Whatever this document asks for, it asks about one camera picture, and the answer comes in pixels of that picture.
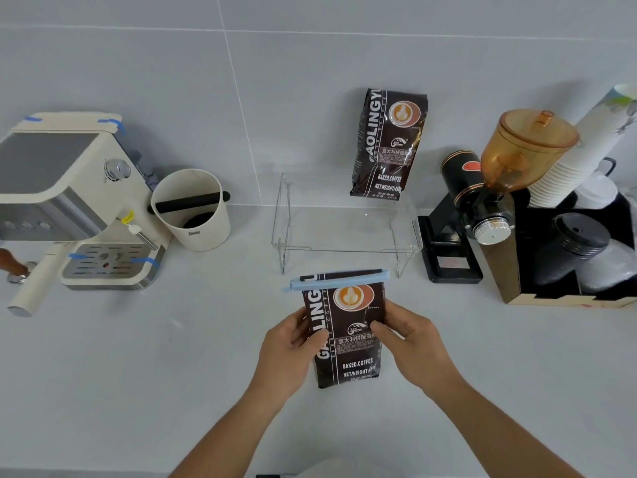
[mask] espresso machine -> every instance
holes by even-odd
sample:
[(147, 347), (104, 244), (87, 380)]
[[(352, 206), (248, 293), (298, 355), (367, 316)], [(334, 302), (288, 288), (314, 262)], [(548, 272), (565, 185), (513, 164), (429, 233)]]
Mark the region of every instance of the espresso machine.
[(517, 109), (502, 114), (482, 158), (469, 150), (447, 156), (440, 170), (449, 192), (418, 217), (429, 280), (481, 281), (469, 239), (494, 245), (509, 238), (515, 213), (505, 195), (535, 183), (578, 140), (577, 129), (553, 112)]
[(0, 141), (0, 240), (53, 242), (9, 276), (23, 280), (15, 315), (33, 315), (56, 276), (71, 290), (138, 290), (157, 276), (172, 235), (147, 212), (156, 180), (122, 132), (117, 114), (38, 113)]

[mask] wooden portafilter handle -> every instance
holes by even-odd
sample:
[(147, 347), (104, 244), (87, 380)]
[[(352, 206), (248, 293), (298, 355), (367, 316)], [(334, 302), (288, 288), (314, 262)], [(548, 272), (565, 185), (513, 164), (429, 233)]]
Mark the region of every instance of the wooden portafilter handle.
[(7, 249), (0, 248), (0, 270), (9, 272), (12, 275), (24, 275), (28, 276), (29, 269), (18, 262), (11, 252)]

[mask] black cup lid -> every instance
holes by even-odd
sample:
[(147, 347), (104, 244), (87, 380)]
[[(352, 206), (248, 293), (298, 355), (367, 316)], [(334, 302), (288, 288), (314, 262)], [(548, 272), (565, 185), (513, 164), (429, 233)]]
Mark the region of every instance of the black cup lid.
[(570, 240), (592, 249), (606, 248), (610, 233), (604, 225), (580, 213), (563, 213), (555, 217), (555, 227)]

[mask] cream espresso machine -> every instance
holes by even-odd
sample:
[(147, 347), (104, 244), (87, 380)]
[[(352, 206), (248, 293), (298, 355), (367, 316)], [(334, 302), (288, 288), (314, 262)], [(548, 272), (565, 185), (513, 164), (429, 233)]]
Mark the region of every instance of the cream espresso machine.
[(0, 240), (54, 242), (8, 306), (14, 315), (33, 315), (56, 275), (72, 290), (155, 279), (172, 234), (147, 212), (154, 182), (115, 138), (121, 128), (117, 114), (38, 113), (0, 141)]

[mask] black coffee grinder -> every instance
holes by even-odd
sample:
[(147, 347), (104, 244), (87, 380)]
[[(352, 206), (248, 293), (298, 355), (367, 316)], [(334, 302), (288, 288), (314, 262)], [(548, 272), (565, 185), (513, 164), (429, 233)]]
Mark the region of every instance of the black coffee grinder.
[(579, 140), (577, 129), (550, 111), (505, 112), (482, 153), (454, 152), (440, 170), (448, 194), (419, 216), (422, 256), (434, 283), (478, 283), (482, 270), (469, 238), (481, 245), (507, 239), (515, 228), (507, 193), (535, 183)]

